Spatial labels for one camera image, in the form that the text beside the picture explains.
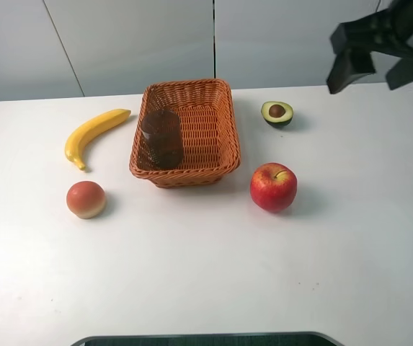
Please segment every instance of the basket rim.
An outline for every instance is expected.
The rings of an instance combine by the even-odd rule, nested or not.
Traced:
[[[129,169],[131,173],[141,179],[151,179],[151,178],[162,178],[162,177],[168,177],[169,175],[172,174],[188,174],[188,173],[206,173],[210,177],[214,176],[220,176],[227,174],[229,172],[232,172],[241,163],[241,149],[240,149],[240,143],[239,143],[239,136],[238,136],[238,131],[236,129],[236,121],[235,121],[235,114],[234,114],[234,104],[232,100],[232,95],[231,95],[231,88],[230,85],[228,84],[227,81],[219,78],[209,78],[209,79],[193,79],[193,80],[184,80],[184,81],[161,81],[155,84],[152,84],[148,86],[143,93],[142,97],[142,104],[141,104],[141,111],[139,112],[138,116],[138,123],[136,127],[136,131],[134,133],[134,136],[136,137],[138,135],[138,132],[141,131],[141,115],[145,113],[146,111],[146,104],[147,100],[149,97],[149,94],[154,90],[159,87],[163,87],[166,85],[191,85],[191,84],[205,84],[205,83],[216,83],[216,84],[222,84],[226,87],[227,95],[228,95],[228,103],[229,103],[229,109],[231,110],[231,120],[232,123],[234,124],[234,130],[235,130],[235,136],[232,138],[232,143],[231,145],[235,147],[235,153],[232,156],[231,160],[228,160],[225,164],[218,165],[216,167],[206,167],[206,168],[197,168],[197,169],[163,169],[163,170],[147,170],[147,169],[141,169],[137,166],[137,153],[138,153],[138,148],[136,148],[135,143],[133,143],[133,147],[131,150],[131,155],[130,155],[130,164],[129,164]]]

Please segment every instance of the apple stem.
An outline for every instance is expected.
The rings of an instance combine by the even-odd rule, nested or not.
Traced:
[[[279,172],[274,176],[274,178],[275,178],[275,179],[278,179],[278,177],[279,177],[280,175],[285,174],[285,173],[286,173],[286,171],[279,171]]]

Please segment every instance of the white table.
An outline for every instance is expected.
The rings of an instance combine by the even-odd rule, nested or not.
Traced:
[[[291,104],[287,129],[260,115]],[[91,145],[69,133],[140,95],[0,102],[0,345],[93,336],[318,332],[346,346],[413,346],[413,84],[234,91],[242,165],[217,185],[160,190],[133,177],[136,117]],[[288,165],[299,191],[276,216],[252,172]],[[110,196],[83,221],[75,182]]]

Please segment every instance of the plastic fruit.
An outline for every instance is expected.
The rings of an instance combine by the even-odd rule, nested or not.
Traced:
[[[282,164],[263,164],[253,174],[250,193],[252,200],[262,209],[278,213],[294,201],[298,180]]]
[[[95,182],[77,182],[67,192],[67,206],[79,218],[93,218],[105,209],[105,191]]]
[[[130,110],[110,110],[85,122],[77,128],[67,139],[65,156],[80,170],[86,169],[82,155],[86,145],[101,133],[124,123],[131,114]]]
[[[269,101],[262,105],[261,114],[267,124],[282,128],[293,119],[293,108],[284,102]]]

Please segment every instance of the white wall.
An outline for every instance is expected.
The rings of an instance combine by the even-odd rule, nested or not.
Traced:
[[[213,0],[45,0],[86,96],[214,76]]]
[[[323,85],[334,63],[329,41],[340,22],[374,13],[380,0],[216,0],[216,72],[240,88]],[[385,81],[398,60],[374,53]]]
[[[44,3],[0,0],[0,100],[79,96]]]

